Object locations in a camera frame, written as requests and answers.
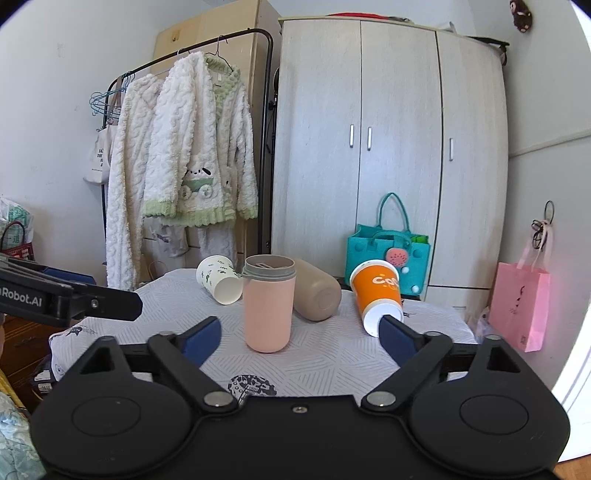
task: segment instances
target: white fluffy jacket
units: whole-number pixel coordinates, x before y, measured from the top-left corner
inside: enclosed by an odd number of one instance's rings
[[[144,193],[146,216],[186,226],[225,219],[215,111],[203,53],[177,61],[156,104]],[[179,198],[181,184],[188,191]],[[167,222],[175,216],[175,222]]]
[[[206,59],[216,98],[217,161],[224,188],[226,220],[258,214],[258,191],[252,152],[252,119],[240,70],[217,57]]]
[[[162,81],[146,75],[127,88],[113,143],[107,206],[107,283],[138,286],[144,215],[145,169],[152,122]]]

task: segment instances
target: blue gripper pad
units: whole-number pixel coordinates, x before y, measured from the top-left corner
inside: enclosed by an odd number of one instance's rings
[[[208,317],[177,337],[177,346],[191,363],[202,366],[217,350],[222,340],[222,324],[217,317]]]
[[[379,342],[399,367],[417,352],[423,336],[390,315],[384,315],[378,326]]]

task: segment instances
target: wooden floor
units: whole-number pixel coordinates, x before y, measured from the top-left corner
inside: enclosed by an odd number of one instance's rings
[[[559,463],[554,473],[563,480],[591,480],[591,455]]]

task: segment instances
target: paper cup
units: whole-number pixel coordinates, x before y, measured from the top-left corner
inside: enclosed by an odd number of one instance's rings
[[[242,295],[242,279],[232,261],[223,255],[212,255],[197,267],[197,281],[222,305],[230,305]]]
[[[398,272],[391,264],[384,260],[363,262],[351,273],[350,284],[363,327],[371,336],[378,336],[379,321],[384,315],[404,321]]]

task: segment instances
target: stuffed toy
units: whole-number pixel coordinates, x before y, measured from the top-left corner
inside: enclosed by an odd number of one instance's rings
[[[513,14],[513,24],[522,33],[530,30],[533,17],[531,11],[523,0],[510,0],[509,6]]]

